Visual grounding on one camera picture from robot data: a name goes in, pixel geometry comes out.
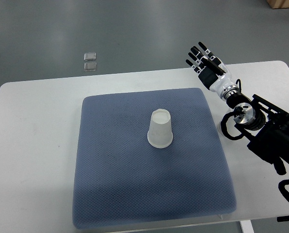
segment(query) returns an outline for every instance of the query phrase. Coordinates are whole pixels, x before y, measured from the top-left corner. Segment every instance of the gray floor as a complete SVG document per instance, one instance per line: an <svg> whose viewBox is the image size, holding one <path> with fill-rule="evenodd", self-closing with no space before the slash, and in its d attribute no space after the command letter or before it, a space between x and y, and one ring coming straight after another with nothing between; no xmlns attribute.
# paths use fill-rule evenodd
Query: gray floor
<svg viewBox="0 0 289 233"><path fill-rule="evenodd" d="M265 0L0 0L0 86L187 67L198 41L226 64L281 60L289 66L289 9L272 10ZM84 72L89 51L97 53L97 71ZM253 226L256 233L289 232L289 222L275 219ZM241 229L227 223L155 232Z"/></svg>

